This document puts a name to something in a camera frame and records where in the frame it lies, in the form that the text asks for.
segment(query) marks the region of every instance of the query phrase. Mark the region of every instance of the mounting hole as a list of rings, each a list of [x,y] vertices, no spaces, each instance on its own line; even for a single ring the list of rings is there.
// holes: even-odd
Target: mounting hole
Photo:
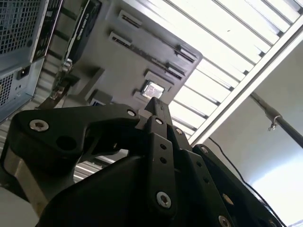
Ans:
[[[163,149],[163,150],[166,150],[167,147],[164,145],[164,144],[160,144],[160,147]]]
[[[160,198],[161,198],[161,201],[164,202],[165,204],[168,203],[168,199],[165,195],[161,195]]]
[[[160,158],[160,161],[161,161],[163,164],[166,164],[166,163],[167,163],[166,159],[163,158],[163,157]]]
[[[182,135],[182,134],[183,134],[183,132],[182,132],[181,129],[176,128],[176,131],[177,131],[177,133],[178,133],[179,135]]]
[[[128,113],[129,115],[131,115],[132,117],[135,117],[135,116],[136,116],[136,113],[135,113],[134,111],[132,111],[132,110],[127,110],[127,113]]]
[[[231,224],[229,223],[227,218],[224,216],[219,216],[219,222],[222,227],[231,227]]]
[[[28,42],[27,42],[27,47],[31,47],[33,45],[33,40],[28,40]]]
[[[201,147],[202,151],[206,154],[208,154],[208,150],[205,147]]]
[[[77,142],[69,136],[58,137],[56,143],[62,150],[74,150],[77,147]]]
[[[156,118],[156,122],[157,122],[158,124],[163,124],[163,121],[161,121],[159,118]]]
[[[35,131],[46,131],[48,130],[49,128],[49,125],[47,122],[43,121],[43,120],[39,120],[39,119],[35,119],[35,120],[32,120],[30,123],[29,123],[29,127],[32,129],[32,130],[35,130]]]
[[[209,180],[206,177],[203,177],[205,183],[209,183]]]

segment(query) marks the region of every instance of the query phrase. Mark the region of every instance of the wall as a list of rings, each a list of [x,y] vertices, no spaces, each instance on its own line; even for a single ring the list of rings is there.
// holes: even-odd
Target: wall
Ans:
[[[28,202],[0,188],[0,221],[2,227],[34,227],[38,217]]]
[[[301,134],[302,59],[303,43],[300,43],[255,90]],[[280,127],[268,132],[270,123],[257,104],[247,98],[211,138],[221,145],[246,181],[260,190],[281,218],[290,225],[296,218],[303,219],[299,213],[294,215],[298,210],[294,206],[301,206],[303,202],[303,197],[294,192],[303,185],[303,178],[298,177],[303,174],[303,151]],[[231,167],[210,140],[205,144]]]

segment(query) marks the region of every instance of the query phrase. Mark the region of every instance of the ventilation grille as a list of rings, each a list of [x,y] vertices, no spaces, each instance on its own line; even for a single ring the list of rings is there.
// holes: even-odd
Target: ventilation grille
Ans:
[[[0,79],[0,106],[4,105],[9,98],[10,88],[13,81],[13,73]]]
[[[41,0],[0,1],[0,54],[20,49],[27,44],[33,36],[40,2]]]

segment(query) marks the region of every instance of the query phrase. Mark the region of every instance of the metal frame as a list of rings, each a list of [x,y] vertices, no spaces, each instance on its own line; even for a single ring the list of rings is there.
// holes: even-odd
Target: metal frame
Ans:
[[[39,11],[37,13],[37,19],[35,21],[35,27],[33,34],[31,36],[32,45],[27,47],[26,45],[20,49],[13,50],[11,52],[0,55],[0,72],[1,75],[5,74],[8,71],[12,71],[24,65],[29,65],[31,63],[31,55],[36,47],[37,39],[39,38],[39,33],[41,31],[40,24],[43,22],[43,19],[46,14],[46,9],[49,0],[41,0]]]
[[[8,90],[9,96],[6,102],[0,106],[0,122],[6,120],[11,114],[34,97],[43,63],[44,58],[32,63],[28,75],[22,79],[18,79],[19,72],[23,70],[22,67],[0,77],[2,79],[8,75],[12,75],[11,85]]]
[[[260,62],[247,74],[243,81],[194,133],[189,139],[189,142],[193,145],[203,143],[302,41],[302,39],[303,16],[300,16]]]

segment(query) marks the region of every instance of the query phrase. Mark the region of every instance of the metal pipe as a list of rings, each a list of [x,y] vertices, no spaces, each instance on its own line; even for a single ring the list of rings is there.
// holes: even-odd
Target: metal pipe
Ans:
[[[268,105],[254,92],[251,93],[250,97],[258,104],[258,106],[265,112],[266,117],[272,122],[272,129],[274,129],[276,125],[280,125],[281,128],[303,148],[303,136],[286,120],[284,120],[282,115],[275,108]]]

